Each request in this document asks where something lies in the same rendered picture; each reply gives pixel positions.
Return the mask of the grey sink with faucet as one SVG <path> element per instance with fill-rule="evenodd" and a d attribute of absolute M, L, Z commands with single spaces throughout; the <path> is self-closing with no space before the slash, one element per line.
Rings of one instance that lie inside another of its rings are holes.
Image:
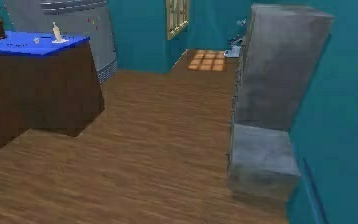
<path fill-rule="evenodd" d="M 245 38 L 235 38 L 231 40 L 231 48 L 224 51 L 226 58 L 238 58 L 240 55 L 241 48 L 245 44 Z"/>

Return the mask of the tall grey fridge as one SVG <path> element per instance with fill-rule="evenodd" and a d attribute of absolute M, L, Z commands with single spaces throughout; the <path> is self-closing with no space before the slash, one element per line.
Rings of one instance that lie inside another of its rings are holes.
<path fill-rule="evenodd" d="M 251 6 L 234 120 L 287 131 L 329 37 L 334 16 L 306 5 Z"/>

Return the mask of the small grey cabinet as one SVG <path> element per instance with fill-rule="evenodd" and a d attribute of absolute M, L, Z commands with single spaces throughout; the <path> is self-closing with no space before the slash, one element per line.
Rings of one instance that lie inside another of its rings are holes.
<path fill-rule="evenodd" d="M 228 186 L 234 193 L 286 201 L 300 172 L 287 132 L 234 124 L 227 151 Z"/>

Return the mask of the brown counter with blue top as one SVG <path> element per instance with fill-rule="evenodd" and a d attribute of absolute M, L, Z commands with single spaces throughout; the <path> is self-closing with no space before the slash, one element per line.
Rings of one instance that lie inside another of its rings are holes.
<path fill-rule="evenodd" d="M 79 135 L 104 111 L 90 39 L 8 31 L 0 40 L 0 149 L 29 129 Z"/>

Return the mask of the grey dishwasher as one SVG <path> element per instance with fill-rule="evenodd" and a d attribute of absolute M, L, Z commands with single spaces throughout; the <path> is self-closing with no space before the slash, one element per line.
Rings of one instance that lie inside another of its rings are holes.
<path fill-rule="evenodd" d="M 64 38 L 86 36 L 100 83 L 117 70 L 114 33 L 108 0 L 3 0 L 16 31 L 53 33 L 53 23 Z"/>

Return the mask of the wooden framed window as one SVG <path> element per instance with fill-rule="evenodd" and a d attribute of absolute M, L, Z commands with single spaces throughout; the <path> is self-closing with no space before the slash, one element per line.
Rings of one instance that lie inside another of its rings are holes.
<path fill-rule="evenodd" d="M 167 39 L 172 40 L 189 24 L 191 0 L 165 0 Z"/>

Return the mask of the white bottle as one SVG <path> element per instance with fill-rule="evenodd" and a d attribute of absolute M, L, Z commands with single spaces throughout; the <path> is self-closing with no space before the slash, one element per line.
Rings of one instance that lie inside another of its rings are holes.
<path fill-rule="evenodd" d="M 55 22 L 53 22 L 53 33 L 55 36 L 55 40 L 53 41 L 53 43 L 65 43 L 68 41 L 67 39 L 64 39 L 62 37 L 60 29 Z"/>

